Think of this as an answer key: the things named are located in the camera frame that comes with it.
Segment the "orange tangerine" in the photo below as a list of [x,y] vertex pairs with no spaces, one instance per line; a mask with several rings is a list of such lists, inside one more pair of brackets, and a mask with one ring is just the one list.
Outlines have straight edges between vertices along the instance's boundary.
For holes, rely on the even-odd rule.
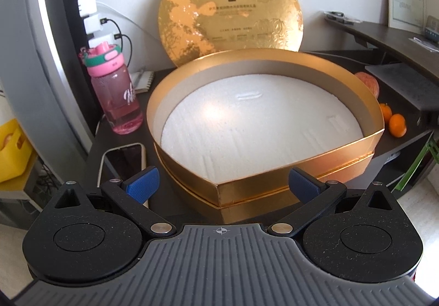
[[403,137],[407,132],[406,120],[401,114],[393,114],[388,123],[389,132],[396,138]]
[[393,115],[391,107],[389,105],[387,105],[386,103],[380,103],[379,107],[381,109],[384,122],[387,125],[389,123],[390,118]]

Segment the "red apple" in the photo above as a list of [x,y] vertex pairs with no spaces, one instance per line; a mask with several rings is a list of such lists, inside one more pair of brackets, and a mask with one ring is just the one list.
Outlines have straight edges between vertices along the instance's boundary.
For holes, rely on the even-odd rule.
[[354,74],[365,86],[371,91],[375,99],[379,98],[379,83],[370,74],[364,72],[358,72]]

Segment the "round gold box lid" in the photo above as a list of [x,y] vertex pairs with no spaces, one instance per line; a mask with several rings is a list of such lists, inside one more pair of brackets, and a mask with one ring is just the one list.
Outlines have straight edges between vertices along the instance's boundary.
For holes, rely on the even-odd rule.
[[298,51],[303,40],[298,0],[161,0],[158,24],[177,67],[228,50]]

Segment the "smartphone with white case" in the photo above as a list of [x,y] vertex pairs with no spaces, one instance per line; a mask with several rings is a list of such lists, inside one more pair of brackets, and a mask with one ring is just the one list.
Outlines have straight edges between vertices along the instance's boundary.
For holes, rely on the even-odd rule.
[[140,142],[111,148],[101,158],[97,187],[112,179],[127,180],[146,167],[146,148]]

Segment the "gold box base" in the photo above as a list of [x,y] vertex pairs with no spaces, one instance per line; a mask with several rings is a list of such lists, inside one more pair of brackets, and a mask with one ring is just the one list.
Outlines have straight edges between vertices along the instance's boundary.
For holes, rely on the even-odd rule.
[[[213,183],[175,161],[161,147],[164,125],[189,94],[209,83],[239,75],[268,74],[297,78],[336,96],[354,115],[362,139],[323,154],[237,180]],[[347,182],[361,175],[384,132],[377,100],[344,68],[314,55],[277,49],[218,52],[174,70],[153,90],[147,125],[161,165],[178,195],[193,209],[217,223],[257,218],[297,202],[288,187],[289,172],[300,168],[321,181]]]

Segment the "spiral notebook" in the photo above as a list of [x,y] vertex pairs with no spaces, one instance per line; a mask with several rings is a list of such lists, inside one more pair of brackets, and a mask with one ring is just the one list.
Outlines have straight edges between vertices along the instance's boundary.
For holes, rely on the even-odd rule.
[[150,90],[155,77],[154,71],[141,70],[130,74],[136,93],[146,93]]

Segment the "yellow plastic crate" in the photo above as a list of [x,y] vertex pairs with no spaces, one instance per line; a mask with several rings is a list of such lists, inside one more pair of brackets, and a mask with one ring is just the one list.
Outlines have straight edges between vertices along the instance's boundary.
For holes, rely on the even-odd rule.
[[21,176],[33,152],[17,119],[1,126],[0,182]]

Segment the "pink water bottle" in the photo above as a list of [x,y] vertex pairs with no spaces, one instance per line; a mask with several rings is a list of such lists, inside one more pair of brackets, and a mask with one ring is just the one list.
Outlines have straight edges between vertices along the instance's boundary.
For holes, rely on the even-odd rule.
[[120,46],[104,41],[82,50],[80,57],[113,132],[126,135],[137,130],[143,114]]

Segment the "silver computer tower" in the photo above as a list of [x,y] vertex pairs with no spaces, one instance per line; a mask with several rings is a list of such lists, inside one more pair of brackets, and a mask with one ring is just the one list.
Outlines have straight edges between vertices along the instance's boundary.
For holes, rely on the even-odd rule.
[[61,181],[81,180],[90,127],[68,81],[74,45],[63,0],[1,0],[1,85],[44,163]]

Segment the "bottom white charger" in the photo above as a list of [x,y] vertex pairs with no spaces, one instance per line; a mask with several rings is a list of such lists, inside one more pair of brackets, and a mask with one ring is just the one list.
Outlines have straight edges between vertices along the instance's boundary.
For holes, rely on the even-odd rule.
[[94,37],[94,38],[90,39],[89,40],[89,48],[93,49],[104,42],[106,42],[108,45],[114,44],[114,34],[110,33],[110,34],[106,34],[106,35],[102,35],[100,37]]

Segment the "white charger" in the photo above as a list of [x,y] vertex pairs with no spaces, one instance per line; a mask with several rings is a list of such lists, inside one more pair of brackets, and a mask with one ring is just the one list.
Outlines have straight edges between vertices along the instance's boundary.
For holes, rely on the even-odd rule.
[[77,0],[79,15],[81,18],[97,13],[96,0]]
[[89,40],[89,48],[93,49],[104,42],[106,42],[108,45],[114,44],[114,34],[110,33],[110,34],[106,34],[106,35],[102,35],[100,37],[94,37],[94,38],[90,39]]
[[84,18],[83,25],[87,35],[94,34],[103,29],[103,24],[99,14],[90,15],[89,17]]

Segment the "dark wooden shelf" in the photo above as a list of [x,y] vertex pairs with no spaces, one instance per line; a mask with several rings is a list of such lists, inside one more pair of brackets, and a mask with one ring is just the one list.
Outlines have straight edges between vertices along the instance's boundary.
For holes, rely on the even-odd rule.
[[358,44],[364,47],[369,44],[389,53],[438,85],[438,53],[413,42],[412,38],[420,38],[419,34],[368,21],[342,24],[329,18],[324,20],[330,26],[352,35]]

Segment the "black power strip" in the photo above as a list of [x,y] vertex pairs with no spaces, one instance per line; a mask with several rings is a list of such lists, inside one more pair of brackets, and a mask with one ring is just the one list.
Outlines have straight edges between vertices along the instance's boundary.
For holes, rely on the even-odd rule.
[[87,48],[91,36],[86,34],[77,1],[63,0],[76,59],[74,67],[68,68],[68,81],[71,83],[71,89],[85,121],[92,127],[100,120],[102,109],[94,93],[87,69],[80,59],[80,51],[82,48]]

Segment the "middle white charger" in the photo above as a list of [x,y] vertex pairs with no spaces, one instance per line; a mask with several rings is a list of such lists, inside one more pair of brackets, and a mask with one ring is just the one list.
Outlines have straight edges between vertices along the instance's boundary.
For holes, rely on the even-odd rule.
[[103,24],[99,14],[90,15],[89,17],[84,18],[83,25],[87,35],[94,34],[103,29]]

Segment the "top white charger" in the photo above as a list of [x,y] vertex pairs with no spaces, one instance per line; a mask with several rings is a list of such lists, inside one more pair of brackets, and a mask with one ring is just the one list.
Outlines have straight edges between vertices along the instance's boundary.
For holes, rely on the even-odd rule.
[[97,13],[96,0],[77,0],[79,15],[81,18]]

